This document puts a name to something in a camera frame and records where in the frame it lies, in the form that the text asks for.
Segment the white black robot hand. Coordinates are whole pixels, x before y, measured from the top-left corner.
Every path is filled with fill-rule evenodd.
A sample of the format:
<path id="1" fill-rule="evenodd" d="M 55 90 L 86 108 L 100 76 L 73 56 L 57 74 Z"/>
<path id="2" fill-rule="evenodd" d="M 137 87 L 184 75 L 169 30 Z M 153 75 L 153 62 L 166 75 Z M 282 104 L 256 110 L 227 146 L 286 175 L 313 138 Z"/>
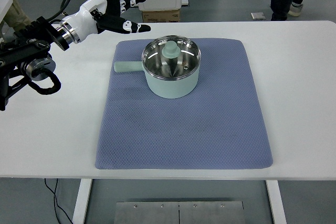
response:
<path id="1" fill-rule="evenodd" d="M 78 44 L 103 30 L 120 34 L 149 32 L 151 27 L 126 20 L 121 14 L 146 0 L 87 0 L 79 11 L 61 20 L 59 33 L 67 43 Z"/>

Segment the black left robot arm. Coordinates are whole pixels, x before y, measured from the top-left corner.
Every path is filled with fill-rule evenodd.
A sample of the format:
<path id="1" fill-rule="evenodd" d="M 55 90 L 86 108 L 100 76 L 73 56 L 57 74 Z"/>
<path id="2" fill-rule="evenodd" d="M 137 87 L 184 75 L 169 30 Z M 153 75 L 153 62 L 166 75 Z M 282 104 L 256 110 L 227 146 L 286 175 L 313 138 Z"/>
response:
<path id="1" fill-rule="evenodd" d="M 61 82 L 54 74 L 56 64 L 50 45 L 55 43 L 67 50 L 70 44 L 83 42 L 91 34 L 105 30 L 119 33 L 143 33 L 148 25 L 134 23 L 121 17 L 126 10 L 145 0 L 87 0 L 75 14 L 65 16 L 58 27 L 52 24 L 70 0 L 63 0 L 60 10 L 50 18 L 36 21 L 15 33 L 15 40 L 1 44 L 1 110 L 8 100 L 28 85 L 42 95 L 58 92 Z"/>

